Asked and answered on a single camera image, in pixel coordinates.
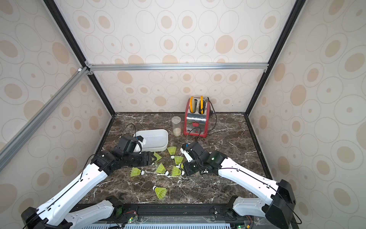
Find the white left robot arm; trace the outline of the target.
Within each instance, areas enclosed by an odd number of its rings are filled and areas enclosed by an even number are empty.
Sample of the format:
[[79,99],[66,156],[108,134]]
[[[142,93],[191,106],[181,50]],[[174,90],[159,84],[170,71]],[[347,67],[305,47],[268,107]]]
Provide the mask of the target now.
[[72,211],[96,185],[121,168],[150,166],[157,161],[153,152],[114,153],[101,151],[72,182],[37,208],[29,207],[21,218],[26,229],[81,229],[101,219],[116,218],[123,204],[116,197],[82,210]]

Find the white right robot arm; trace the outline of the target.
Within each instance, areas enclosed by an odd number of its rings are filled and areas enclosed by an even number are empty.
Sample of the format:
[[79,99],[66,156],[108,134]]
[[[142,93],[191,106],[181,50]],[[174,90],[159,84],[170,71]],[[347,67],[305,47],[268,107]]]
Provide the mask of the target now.
[[267,179],[241,165],[227,155],[206,150],[196,153],[193,149],[181,149],[186,157],[184,170],[190,176],[197,172],[212,173],[226,178],[253,193],[255,198],[235,197],[231,209],[239,216],[258,216],[266,218],[280,229],[288,229],[296,205],[292,186],[286,180],[277,182]]

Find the white plastic storage box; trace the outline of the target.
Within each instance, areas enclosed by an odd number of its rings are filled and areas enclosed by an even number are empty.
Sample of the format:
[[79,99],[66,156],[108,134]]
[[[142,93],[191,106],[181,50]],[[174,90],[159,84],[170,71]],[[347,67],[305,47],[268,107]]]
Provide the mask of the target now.
[[165,129],[153,129],[138,131],[134,137],[143,138],[139,143],[142,152],[162,152],[168,147],[168,132]]

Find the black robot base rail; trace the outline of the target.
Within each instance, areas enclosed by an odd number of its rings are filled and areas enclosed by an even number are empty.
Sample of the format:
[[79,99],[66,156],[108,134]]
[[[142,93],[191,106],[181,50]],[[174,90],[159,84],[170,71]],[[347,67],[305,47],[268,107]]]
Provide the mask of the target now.
[[267,218],[273,225],[286,229],[286,223],[281,223],[283,216],[289,217],[288,223],[294,226],[301,224],[302,221],[296,221],[298,217],[289,205],[284,206],[280,213],[270,213],[267,204],[258,198],[241,198],[232,196],[227,204],[124,204],[117,207],[118,216],[111,215],[103,217],[101,213],[96,215],[83,216],[91,204],[77,204],[73,212],[70,213],[69,221],[77,221],[75,228],[90,226],[98,221],[112,223],[126,223],[131,216],[139,217],[169,217],[169,216],[213,216],[217,220],[238,221],[240,217],[258,216]]

